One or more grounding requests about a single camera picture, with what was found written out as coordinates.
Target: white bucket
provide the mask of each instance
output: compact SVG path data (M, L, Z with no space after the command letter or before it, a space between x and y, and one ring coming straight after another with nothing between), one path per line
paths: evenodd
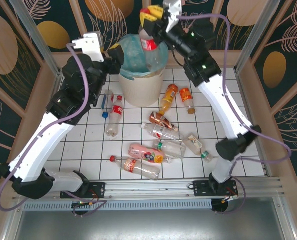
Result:
M164 69L159 75L152 77L134 78L129 80L119 75L125 100L139 108L151 106L156 103L161 95L164 80Z

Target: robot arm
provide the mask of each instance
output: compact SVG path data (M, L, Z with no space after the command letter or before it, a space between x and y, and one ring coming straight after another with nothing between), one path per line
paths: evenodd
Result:
M78 124L81 118L96 106L107 75L119 74L124 63L124 53L119 44L108 50L109 57L101 52L101 34L90 32L83 38L73 41L74 48L82 48L83 54L78 57L86 72L89 98L86 108L78 116L50 127L33 145L23 159L20 167L11 178L14 190L30 199L40 199L49 192L69 191L83 195L89 189L89 181L80 172L52 172L44 169L46 161L61 139ZM77 112L85 97L85 86L81 81L81 71L75 59L71 57L62 69L65 80L63 87L51 99L46 107L43 119L23 151L10 164L2 166L6 178L15 168L21 156L39 132L50 123L63 119Z
M141 11L141 25L157 44L165 42L169 48L175 49L184 57L185 74L205 95L218 115L226 138L216 144L216 150L221 158L210 178L214 178L218 183L224 183L231 177L232 161L240 153L245 152L257 135L240 124L224 96L221 69L209 53L216 39L213 24L205 18L197 19L186 33L177 18L181 14L181 0L164 0L163 7L152 5ZM248 127L261 132L259 126L253 126L247 120L230 92L227 89L226 91L239 117Z

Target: bin liner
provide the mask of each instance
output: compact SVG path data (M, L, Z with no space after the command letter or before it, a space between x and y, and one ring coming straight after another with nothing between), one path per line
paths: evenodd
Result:
M139 35L128 34L119 43L125 55L124 65L121 67L120 74L126 79L134 80L134 78L153 77L160 74L168 63L169 49L164 42L158 46L161 64L152 69L152 71L146 66L146 59Z

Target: white tile floor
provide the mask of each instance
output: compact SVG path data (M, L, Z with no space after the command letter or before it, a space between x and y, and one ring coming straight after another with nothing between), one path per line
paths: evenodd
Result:
M227 86L232 93L241 111L246 115L239 85L236 81L233 69L228 69ZM123 95L117 76L111 76L107 80L103 91L110 89L116 95ZM197 135L214 159L208 163L186 150L184 159L173 159L171 164L154 164L143 161L148 165L155 165L161 172L160 179L190 179L208 177L215 168L218 160L216 143L225 138L225 133L218 116L213 111L210 103L193 84L187 80L183 69L166 69L165 80L162 86L163 97L169 84L175 83L179 88L189 87L193 92L196 113L187 114L181 97L176 95L173 107L165 116L176 126L184 136L189 133ZM138 108L123 99L124 114L119 124L119 134L109 137L105 134L108 119L102 118L100 104L93 107L79 124L56 147L45 167L52 171L71 172L81 171L89 180L128 180L144 179L144 177L121 170L116 164L109 161L110 156L128 156L131 143L140 143L151 147L154 137L146 130L141 129L142 122L149 122L149 115L159 110L159 101L149 107ZM243 157L259 159L259 153L255 144L252 144ZM263 166L251 161L239 161L233 175L237 177L264 176Z

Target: orange bottle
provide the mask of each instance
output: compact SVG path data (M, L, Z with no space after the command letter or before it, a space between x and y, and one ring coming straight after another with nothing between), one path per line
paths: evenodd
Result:
M187 109L188 114L195 114L195 108L193 103L193 97L190 92L190 89L183 88L179 91L179 94L182 98L183 104Z
M179 88L175 84L171 84L168 86L166 93L163 97L163 100L160 103L160 109L159 109L160 114L164 115L165 112L167 112L171 108L173 100L177 95L178 91L179 91Z

